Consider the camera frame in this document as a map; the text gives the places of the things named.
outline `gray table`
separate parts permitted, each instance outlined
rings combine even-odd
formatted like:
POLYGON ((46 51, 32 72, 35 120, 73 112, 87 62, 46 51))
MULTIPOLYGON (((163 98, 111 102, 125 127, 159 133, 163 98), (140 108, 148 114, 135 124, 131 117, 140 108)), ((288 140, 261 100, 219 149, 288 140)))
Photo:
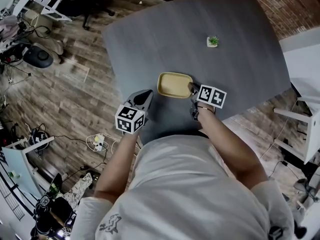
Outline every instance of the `gray table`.
POLYGON ((109 24, 104 42, 123 100, 153 89, 151 121, 142 143, 168 132, 199 129, 189 114, 191 101, 157 92, 162 72, 184 73, 194 82, 227 92, 227 119, 290 88, 286 62, 268 18, 257 0, 174 0, 109 24), (208 48, 208 36, 218 36, 208 48))

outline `small potted plant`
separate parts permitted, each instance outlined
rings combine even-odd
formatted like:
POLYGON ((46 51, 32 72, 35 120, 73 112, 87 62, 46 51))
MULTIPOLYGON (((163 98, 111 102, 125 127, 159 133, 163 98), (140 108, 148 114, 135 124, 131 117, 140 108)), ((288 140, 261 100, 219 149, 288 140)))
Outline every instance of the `small potted plant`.
POLYGON ((219 38, 216 36, 208 36, 206 39, 206 46, 208 47, 217 47, 219 44, 219 38))

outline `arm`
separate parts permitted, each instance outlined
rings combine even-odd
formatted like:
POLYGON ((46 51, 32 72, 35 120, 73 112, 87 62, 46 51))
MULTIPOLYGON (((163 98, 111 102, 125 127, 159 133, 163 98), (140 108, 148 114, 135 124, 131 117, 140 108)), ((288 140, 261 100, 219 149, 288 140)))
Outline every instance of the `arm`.
POLYGON ((96 183, 94 196, 113 204, 126 189, 139 131, 125 134, 96 183))
POLYGON ((213 108, 202 102, 198 120, 215 149, 235 178, 248 189, 268 180, 266 172, 255 152, 236 134, 226 127, 213 113, 213 108))

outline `plug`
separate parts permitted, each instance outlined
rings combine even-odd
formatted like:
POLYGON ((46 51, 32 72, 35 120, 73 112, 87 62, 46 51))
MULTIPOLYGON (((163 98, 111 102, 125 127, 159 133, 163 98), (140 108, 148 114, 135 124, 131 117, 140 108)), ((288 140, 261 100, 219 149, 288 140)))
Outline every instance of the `plug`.
POLYGON ((84 165, 80 167, 80 171, 86 171, 88 170, 90 167, 88 165, 84 165))

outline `box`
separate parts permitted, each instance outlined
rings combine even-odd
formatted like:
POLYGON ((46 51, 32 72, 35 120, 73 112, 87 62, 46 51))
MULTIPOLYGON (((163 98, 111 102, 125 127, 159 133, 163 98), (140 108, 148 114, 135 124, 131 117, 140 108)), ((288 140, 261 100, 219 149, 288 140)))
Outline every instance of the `box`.
POLYGON ((120 105, 115 114, 115 127, 128 134, 133 134, 145 124, 146 112, 120 105))
POLYGON ((222 109, 227 93, 218 88, 202 84, 196 100, 222 109))

